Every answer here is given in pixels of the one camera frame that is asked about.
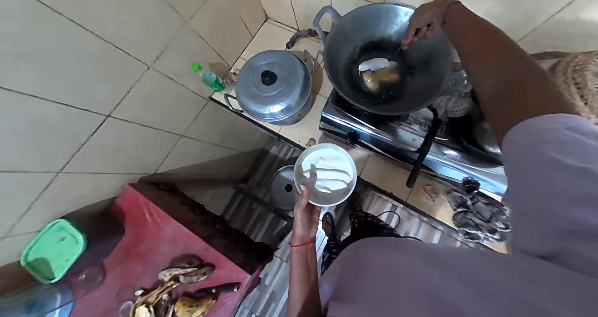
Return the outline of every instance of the hot oil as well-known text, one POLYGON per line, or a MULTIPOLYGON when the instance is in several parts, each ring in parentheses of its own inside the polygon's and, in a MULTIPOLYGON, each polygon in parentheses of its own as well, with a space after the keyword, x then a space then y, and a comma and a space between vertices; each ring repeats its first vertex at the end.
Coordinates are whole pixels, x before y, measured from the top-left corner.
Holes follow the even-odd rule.
POLYGON ((361 72, 363 85, 373 94, 380 94, 388 91, 398 84, 401 74, 396 62, 392 61, 390 66, 378 70, 364 70, 361 72))
POLYGON ((376 40, 354 50, 346 67, 352 84, 363 91, 363 100, 373 104, 393 102, 413 79, 415 67, 408 52, 397 50, 401 43, 395 40, 376 40), (359 64, 374 58, 385 58, 395 64, 375 71, 359 72, 359 64))

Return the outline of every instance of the black patterned pants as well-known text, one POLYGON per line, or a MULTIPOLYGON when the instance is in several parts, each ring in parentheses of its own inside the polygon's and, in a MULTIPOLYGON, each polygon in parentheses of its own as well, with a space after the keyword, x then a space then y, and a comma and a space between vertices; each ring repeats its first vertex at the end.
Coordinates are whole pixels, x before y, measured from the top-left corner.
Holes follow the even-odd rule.
POLYGON ((352 210, 349 213, 349 220, 351 222, 351 233, 346 239, 341 241, 336 234, 328 237, 328 242, 322 252, 321 274, 324 274, 340 252, 355 241, 378 236, 401 237, 392 226, 361 209, 352 210))

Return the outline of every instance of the purple shirt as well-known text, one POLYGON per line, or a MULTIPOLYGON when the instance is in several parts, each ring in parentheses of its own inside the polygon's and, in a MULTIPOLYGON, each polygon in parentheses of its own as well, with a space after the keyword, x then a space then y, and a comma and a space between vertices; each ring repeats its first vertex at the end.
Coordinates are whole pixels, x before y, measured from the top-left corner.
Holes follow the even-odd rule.
POLYGON ((566 114, 505 136, 512 254, 375 237, 320 278, 328 316, 598 315, 598 127, 566 114))

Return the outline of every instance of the red string bracelet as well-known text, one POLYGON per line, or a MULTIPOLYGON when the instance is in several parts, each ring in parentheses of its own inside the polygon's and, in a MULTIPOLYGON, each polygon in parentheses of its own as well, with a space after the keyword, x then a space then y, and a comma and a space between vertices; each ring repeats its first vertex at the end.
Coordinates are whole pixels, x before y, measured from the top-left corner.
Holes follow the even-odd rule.
POLYGON ((291 248, 295 248, 295 247, 303 247, 303 246, 308 246, 310 244, 316 244, 316 239, 310 240, 304 244, 292 244, 291 248))

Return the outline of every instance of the hand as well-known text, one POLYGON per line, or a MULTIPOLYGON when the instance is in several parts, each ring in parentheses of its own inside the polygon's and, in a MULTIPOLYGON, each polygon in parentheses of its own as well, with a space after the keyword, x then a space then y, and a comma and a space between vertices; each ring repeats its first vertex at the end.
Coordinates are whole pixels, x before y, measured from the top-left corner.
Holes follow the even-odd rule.
POLYGON ((301 185, 303 192, 297 193, 297 203, 295 204, 295 217, 293 218, 293 233, 291 244, 305 244, 316 237, 318 224, 320 220, 320 207, 309 202, 310 190, 301 185))
POLYGON ((433 0, 420 5, 409 19, 407 38, 402 41, 403 48, 408 48, 418 39, 431 38, 434 33, 441 31, 444 12, 455 1, 433 0))

